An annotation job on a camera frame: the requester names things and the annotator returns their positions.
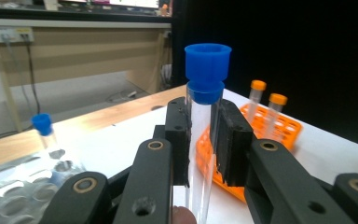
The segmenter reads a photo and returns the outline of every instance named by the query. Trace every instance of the white table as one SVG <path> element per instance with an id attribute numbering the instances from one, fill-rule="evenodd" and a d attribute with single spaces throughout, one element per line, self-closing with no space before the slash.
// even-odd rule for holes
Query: white table
<path id="1" fill-rule="evenodd" d="M 237 107 L 248 99 L 225 90 L 224 98 Z M 166 107 L 128 119 L 89 134 L 63 147 L 80 151 L 86 168 L 111 177 L 132 165 L 138 146 L 153 136 L 156 124 L 165 123 Z M 333 184 L 342 173 L 358 173 L 358 144 L 301 122 L 303 130 L 297 138 L 294 155 L 313 176 Z M 174 205 L 184 205 L 185 188 L 175 187 Z M 254 223 L 250 211 L 220 187 L 213 185 L 208 213 L 209 224 Z"/>

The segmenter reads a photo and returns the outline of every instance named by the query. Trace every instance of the orange cap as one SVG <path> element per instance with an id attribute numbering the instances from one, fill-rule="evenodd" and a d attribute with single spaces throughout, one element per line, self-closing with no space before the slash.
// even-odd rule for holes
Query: orange cap
<path id="1" fill-rule="evenodd" d="M 269 100 L 272 103 L 277 104 L 277 105 L 286 105 L 287 97 L 284 95 L 277 94 L 277 93 L 272 93 L 269 96 Z"/>
<path id="2" fill-rule="evenodd" d="M 263 91 L 266 89 L 266 83 L 260 80 L 253 80 L 251 84 L 251 88 L 257 91 Z"/>

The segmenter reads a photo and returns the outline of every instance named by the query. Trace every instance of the blue cap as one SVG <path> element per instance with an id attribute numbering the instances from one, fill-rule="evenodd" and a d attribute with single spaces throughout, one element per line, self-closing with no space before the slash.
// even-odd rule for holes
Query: blue cap
<path id="1" fill-rule="evenodd" d="M 42 136 L 47 136 L 53 132 L 49 114 L 35 115 L 32 117 L 31 122 Z"/>
<path id="2" fill-rule="evenodd" d="M 185 47 L 187 87 L 193 100 L 202 105 L 215 103 L 225 88 L 231 48 L 204 43 Z"/>

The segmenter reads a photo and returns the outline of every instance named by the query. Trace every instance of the floor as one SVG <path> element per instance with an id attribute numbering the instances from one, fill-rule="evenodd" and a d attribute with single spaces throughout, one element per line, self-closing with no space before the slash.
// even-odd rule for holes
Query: floor
<path id="1" fill-rule="evenodd" d="M 49 113 L 53 122 L 70 119 L 148 95 L 128 82 L 125 72 L 39 83 L 35 87 L 41 112 Z M 30 127 L 30 119 L 36 111 L 36 102 L 31 86 L 25 85 L 23 89 L 20 86 L 12 87 L 11 92 L 21 115 L 21 125 L 26 129 Z M 132 92 L 136 92 L 136 94 L 128 97 Z M 12 134 L 13 131 L 15 131 L 15 126 L 9 115 L 0 82 L 0 134 Z"/>

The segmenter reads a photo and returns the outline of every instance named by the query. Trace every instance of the table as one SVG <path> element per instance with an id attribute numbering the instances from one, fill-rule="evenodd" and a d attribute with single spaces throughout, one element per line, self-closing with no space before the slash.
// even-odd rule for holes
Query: table
<path id="1" fill-rule="evenodd" d="M 58 122 L 54 130 L 62 146 L 78 150 L 88 170 L 111 176 L 131 165 L 139 144 L 152 137 L 154 125 L 164 123 L 166 107 L 150 111 L 151 107 L 184 96 L 185 89 L 178 87 Z M 224 98 L 236 106 L 248 102 L 247 98 L 228 90 L 224 91 Z M 311 175 L 332 184 L 338 174 L 358 173 L 358 144 L 298 122 L 303 130 L 293 153 Z M 40 149 L 38 140 L 35 131 L 0 139 L 0 162 Z M 184 188 L 175 187 L 173 204 L 184 204 L 184 198 Z M 246 204 L 213 185 L 208 223 L 253 223 L 253 220 Z"/>
<path id="2" fill-rule="evenodd" d="M 23 10 L 24 18 L 31 10 Z M 160 87 L 159 70 L 164 62 L 165 32 L 171 21 L 159 17 L 93 15 L 45 12 L 29 19 L 0 19 L 0 27 L 30 27 L 34 82 L 47 82 L 74 77 L 94 76 L 126 71 L 126 79 L 148 93 Z M 11 44 L 10 53 L 0 43 L 0 79 L 7 107 L 18 132 L 21 120 L 10 87 L 31 83 L 27 48 L 24 43 Z"/>

